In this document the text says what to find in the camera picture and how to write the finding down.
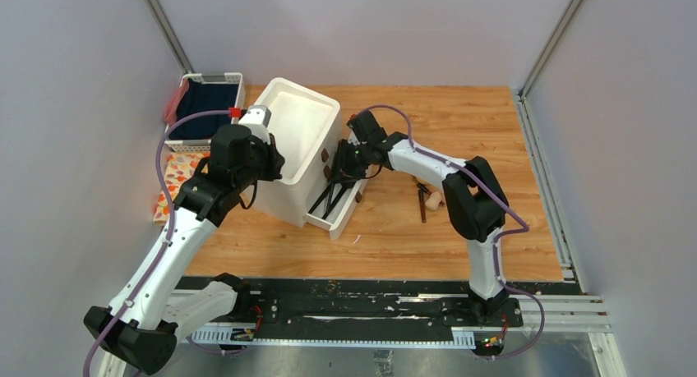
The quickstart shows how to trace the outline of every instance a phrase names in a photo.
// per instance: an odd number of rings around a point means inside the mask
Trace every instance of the orange patterned cloth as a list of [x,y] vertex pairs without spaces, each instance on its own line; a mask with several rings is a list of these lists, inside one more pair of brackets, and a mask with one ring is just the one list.
[[[200,153],[171,153],[167,158],[167,167],[164,170],[164,182],[167,184],[167,189],[172,195],[172,200],[177,197],[179,187],[194,175],[194,170],[202,158],[210,155],[210,151]],[[157,206],[155,207],[155,216],[153,222],[164,225],[169,218],[169,208],[167,200],[164,198],[164,192],[159,193]]]

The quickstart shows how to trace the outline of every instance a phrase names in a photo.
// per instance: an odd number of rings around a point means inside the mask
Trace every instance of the dark blue cloth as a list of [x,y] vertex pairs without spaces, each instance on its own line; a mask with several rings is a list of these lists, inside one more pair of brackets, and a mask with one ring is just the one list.
[[[235,105],[238,84],[201,84],[189,80],[189,90],[177,106],[177,120],[207,110],[227,110]],[[183,123],[170,135],[171,140],[208,139],[221,126],[230,123],[230,117],[205,116]]]

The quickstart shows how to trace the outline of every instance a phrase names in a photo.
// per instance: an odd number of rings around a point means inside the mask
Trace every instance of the pink cloth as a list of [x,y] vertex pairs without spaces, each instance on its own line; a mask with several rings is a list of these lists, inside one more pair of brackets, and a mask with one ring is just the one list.
[[167,102],[167,106],[164,107],[164,114],[162,115],[162,120],[167,122],[168,125],[173,125],[177,122],[177,108],[179,107],[179,102],[182,101],[182,97],[189,90],[189,79],[182,80],[182,84],[174,91],[172,98]]

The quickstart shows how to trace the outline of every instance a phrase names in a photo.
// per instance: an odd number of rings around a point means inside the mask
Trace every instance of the gray wall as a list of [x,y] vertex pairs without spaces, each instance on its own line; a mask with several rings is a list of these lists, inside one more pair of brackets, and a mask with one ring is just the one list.
[[81,375],[82,317],[155,239],[181,71],[142,0],[0,0],[0,36],[0,369]]
[[588,0],[529,102],[632,376],[694,375],[695,0]]
[[196,71],[520,87],[569,0],[160,0]]

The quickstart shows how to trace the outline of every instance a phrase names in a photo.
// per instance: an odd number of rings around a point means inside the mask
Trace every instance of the wooden tabletop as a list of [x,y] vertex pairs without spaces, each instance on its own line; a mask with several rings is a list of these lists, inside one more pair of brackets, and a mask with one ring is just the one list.
[[[253,103],[264,86],[247,90]],[[530,233],[503,239],[509,280],[561,280],[561,269],[539,190],[530,167],[510,91],[505,87],[309,86],[341,103],[344,123],[374,103],[403,109],[422,145],[453,157],[481,155],[491,164],[510,206]],[[387,133],[406,133],[404,120],[374,111]],[[506,228],[516,228],[512,218]],[[469,259],[464,239],[444,208],[427,211],[422,223],[417,188],[400,172],[371,179],[336,241],[307,224],[296,228],[252,210],[234,209],[187,269],[191,275],[285,278],[381,278],[466,280]]]

